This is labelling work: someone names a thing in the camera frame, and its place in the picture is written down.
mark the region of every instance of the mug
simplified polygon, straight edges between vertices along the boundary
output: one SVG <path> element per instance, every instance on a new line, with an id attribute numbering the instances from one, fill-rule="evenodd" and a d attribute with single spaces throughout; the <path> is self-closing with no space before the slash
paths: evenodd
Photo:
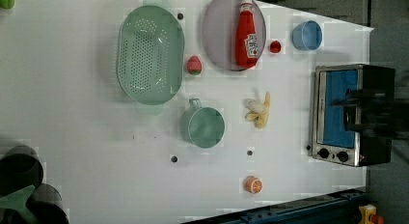
<path id="1" fill-rule="evenodd" d="M 43 169 L 37 153 L 27 146 L 17 146 L 0 160 L 0 195 L 6 196 L 33 185 L 38 187 Z"/>
<path id="2" fill-rule="evenodd" d="M 292 31 L 292 43 L 300 50 L 316 50 L 322 42 L 322 30 L 313 20 L 298 25 Z"/>
<path id="3" fill-rule="evenodd" d="M 213 108 L 202 107 L 198 98 L 189 99 L 189 104 L 180 120 L 183 139 L 203 149 L 215 146 L 225 133 L 222 114 Z"/>

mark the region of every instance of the colander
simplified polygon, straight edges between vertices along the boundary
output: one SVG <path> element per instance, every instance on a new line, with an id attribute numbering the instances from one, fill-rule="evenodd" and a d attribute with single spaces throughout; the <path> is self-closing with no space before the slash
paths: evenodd
<path id="1" fill-rule="evenodd" d="M 120 31 L 117 76 L 123 90 L 145 105 L 160 105 L 179 90 L 183 78 L 184 34 L 167 10 L 144 5 Z"/>

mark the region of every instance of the red ketchup bottle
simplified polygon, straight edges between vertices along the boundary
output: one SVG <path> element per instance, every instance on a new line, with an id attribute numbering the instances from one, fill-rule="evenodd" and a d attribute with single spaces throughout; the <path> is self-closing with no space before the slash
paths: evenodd
<path id="1" fill-rule="evenodd" d="M 235 35 L 235 61 L 240 67 L 249 69 L 256 65 L 258 51 L 256 28 L 253 20 L 253 0 L 243 0 Z"/>

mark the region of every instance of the mug handle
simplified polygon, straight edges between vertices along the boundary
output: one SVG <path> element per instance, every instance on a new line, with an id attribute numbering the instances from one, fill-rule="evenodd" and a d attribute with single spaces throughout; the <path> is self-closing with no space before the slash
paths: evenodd
<path id="1" fill-rule="evenodd" d="M 190 104 L 190 107 L 194 107 L 196 109 L 202 108 L 201 100 L 198 98 L 189 99 L 189 104 Z"/>

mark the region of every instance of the table surface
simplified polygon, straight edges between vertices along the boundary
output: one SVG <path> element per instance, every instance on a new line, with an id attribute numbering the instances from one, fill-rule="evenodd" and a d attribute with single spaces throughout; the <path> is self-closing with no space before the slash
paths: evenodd
<path id="1" fill-rule="evenodd" d="M 0 154 L 33 147 L 70 223 L 178 223 L 366 184 L 366 168 L 312 159 L 306 146 L 315 67 L 367 63 L 370 28 L 258 2 L 266 49 L 254 70 L 233 72 L 205 54 L 201 20 L 211 0 L 169 0 L 173 14 L 185 13 L 185 60 L 199 55 L 204 70 L 186 73 L 163 112 L 149 116 L 115 74 L 120 27 L 142 0 L 15 1 L 0 12 Z M 321 25 L 323 43 L 302 52 L 290 33 L 310 19 Z M 272 40 L 282 53 L 269 53 Z M 270 121 L 257 130 L 243 103 L 265 92 Z M 189 98 L 223 114 L 227 129 L 216 147 L 181 140 Z M 243 190 L 248 176 L 262 178 L 260 194 Z"/>

